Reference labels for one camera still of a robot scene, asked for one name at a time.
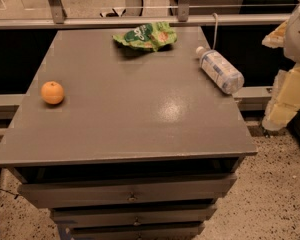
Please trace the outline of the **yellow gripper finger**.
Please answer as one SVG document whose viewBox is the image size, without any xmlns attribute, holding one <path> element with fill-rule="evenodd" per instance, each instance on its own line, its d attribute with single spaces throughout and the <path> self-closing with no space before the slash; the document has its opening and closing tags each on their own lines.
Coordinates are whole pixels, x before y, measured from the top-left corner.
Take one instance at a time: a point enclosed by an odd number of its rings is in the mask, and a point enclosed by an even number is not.
<svg viewBox="0 0 300 240">
<path fill-rule="evenodd" d="M 262 40 L 262 44 L 273 49 L 283 48 L 286 27 L 287 21 L 284 21 L 275 30 L 264 37 L 264 39 Z"/>
<path fill-rule="evenodd" d="M 268 131 L 279 131 L 287 126 L 300 110 L 300 63 L 289 71 L 276 75 L 262 126 Z"/>
</svg>

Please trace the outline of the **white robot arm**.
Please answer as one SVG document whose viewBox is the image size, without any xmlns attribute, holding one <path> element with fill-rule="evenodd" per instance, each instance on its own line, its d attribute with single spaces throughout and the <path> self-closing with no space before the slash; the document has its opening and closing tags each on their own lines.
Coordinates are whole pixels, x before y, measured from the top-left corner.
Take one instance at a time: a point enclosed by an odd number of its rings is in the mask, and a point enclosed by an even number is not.
<svg viewBox="0 0 300 240">
<path fill-rule="evenodd" d="M 279 131 L 287 126 L 300 110 L 300 5 L 291 17 L 266 35 L 262 44 L 269 48 L 283 48 L 284 56 L 295 65 L 275 77 L 271 99 L 267 104 L 262 126 Z"/>
</svg>

